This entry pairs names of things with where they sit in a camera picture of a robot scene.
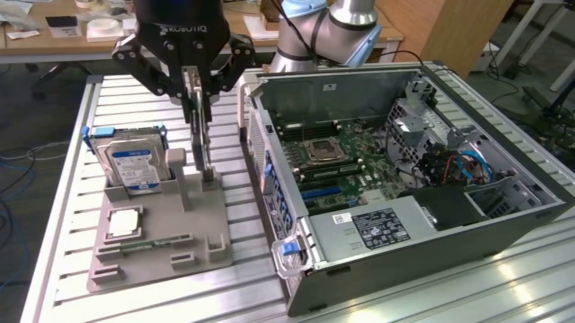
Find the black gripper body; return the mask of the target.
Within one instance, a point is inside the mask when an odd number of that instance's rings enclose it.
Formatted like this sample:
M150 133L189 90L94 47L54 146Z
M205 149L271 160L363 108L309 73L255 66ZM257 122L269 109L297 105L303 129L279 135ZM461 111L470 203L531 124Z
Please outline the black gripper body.
M173 67L211 70L231 36L222 1L135 1L132 47Z

